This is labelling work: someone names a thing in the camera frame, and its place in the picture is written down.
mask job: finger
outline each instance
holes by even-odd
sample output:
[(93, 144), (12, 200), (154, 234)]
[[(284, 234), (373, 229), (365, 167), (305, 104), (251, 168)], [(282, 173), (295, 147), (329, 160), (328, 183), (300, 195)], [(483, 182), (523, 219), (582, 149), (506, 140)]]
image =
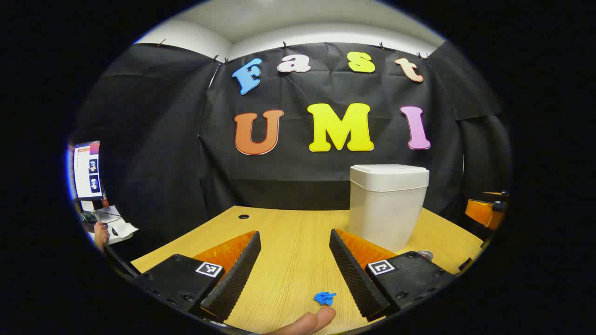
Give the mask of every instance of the finger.
[(316, 326), (311, 329), (306, 335), (312, 335), (317, 331), (321, 330), (322, 328), (329, 325), (336, 316), (335, 309), (329, 306), (323, 306), (321, 309), (316, 313)]
[(306, 313), (302, 315), (294, 323), (283, 326), (278, 330), (267, 333), (266, 335), (305, 335), (309, 330), (313, 329), (317, 324), (317, 318), (313, 313)]

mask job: blue object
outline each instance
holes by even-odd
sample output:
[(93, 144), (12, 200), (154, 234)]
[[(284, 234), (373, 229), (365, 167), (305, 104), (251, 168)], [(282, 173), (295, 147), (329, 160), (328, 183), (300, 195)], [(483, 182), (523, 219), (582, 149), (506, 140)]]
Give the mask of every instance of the blue object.
[(240, 83), (240, 95), (246, 94), (259, 84), (260, 80), (253, 77), (260, 76), (260, 68), (257, 65), (262, 62), (260, 58), (255, 58), (232, 74), (232, 77), (238, 79)]
[(333, 305), (333, 297), (336, 295), (337, 294), (335, 294), (335, 293), (329, 294), (329, 292), (320, 292), (320, 293), (315, 294), (315, 300), (321, 306), (323, 306), (323, 305), (331, 306), (331, 305)]

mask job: white ceiling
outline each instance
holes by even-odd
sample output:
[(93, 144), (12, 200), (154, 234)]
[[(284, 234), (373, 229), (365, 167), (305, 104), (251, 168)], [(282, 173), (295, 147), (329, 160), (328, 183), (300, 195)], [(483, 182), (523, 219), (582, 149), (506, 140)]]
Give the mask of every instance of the white ceiling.
[(172, 17), (203, 26), (230, 42), (309, 23), (356, 23), (395, 30), (439, 46), (444, 39), (376, 0), (211, 0)]

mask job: yellow letter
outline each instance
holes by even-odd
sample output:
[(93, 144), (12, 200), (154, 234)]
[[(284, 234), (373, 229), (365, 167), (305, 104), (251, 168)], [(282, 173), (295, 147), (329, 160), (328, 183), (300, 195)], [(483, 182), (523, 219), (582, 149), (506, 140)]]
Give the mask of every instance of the yellow letter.
[(350, 151), (371, 151), (374, 144), (368, 135), (368, 112), (371, 108), (366, 104), (351, 104), (347, 107), (343, 120), (328, 104), (314, 104), (307, 108), (312, 114), (315, 138), (308, 146), (311, 151), (329, 151), (331, 144), (327, 142), (326, 133), (336, 149), (341, 150), (351, 132), (347, 148)]
[(356, 72), (373, 72), (374, 64), (370, 62), (372, 59), (366, 52), (348, 52), (347, 59), (350, 62), (347, 64), (352, 71)]

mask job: white wall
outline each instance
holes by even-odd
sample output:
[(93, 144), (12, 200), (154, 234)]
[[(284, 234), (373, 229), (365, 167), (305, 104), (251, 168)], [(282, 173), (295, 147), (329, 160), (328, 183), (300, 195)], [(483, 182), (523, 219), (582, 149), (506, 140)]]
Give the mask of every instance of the white wall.
[(232, 44), (229, 59), (235, 59), (253, 52), (279, 48), (287, 45), (343, 42), (378, 45), (383, 43), (386, 48), (401, 50), (423, 57), (431, 54), (438, 45), (414, 38), (403, 33), (371, 27), (361, 24), (348, 23), (318, 23), (304, 24), (278, 30), (273, 30)]
[(232, 43), (221, 35), (198, 24), (182, 20), (168, 20), (145, 34), (135, 43), (160, 43), (173, 45), (203, 54), (218, 56), (219, 61), (228, 57)]
[(136, 43), (157, 44), (163, 39), (166, 39), (163, 42), (165, 45), (178, 46), (208, 57), (219, 55), (217, 58), (219, 61), (223, 61), (224, 58), (232, 60), (253, 52), (279, 48), (283, 46), (283, 41), (287, 45), (320, 42), (378, 45), (379, 42), (382, 42), (383, 46), (387, 48), (411, 54), (420, 52), (423, 57), (426, 57), (426, 54), (430, 55), (438, 47), (438, 45), (432, 45), (392, 30), (349, 23), (303, 24), (273, 30), (232, 44), (223, 36), (207, 28), (182, 20), (168, 20), (149, 31)]

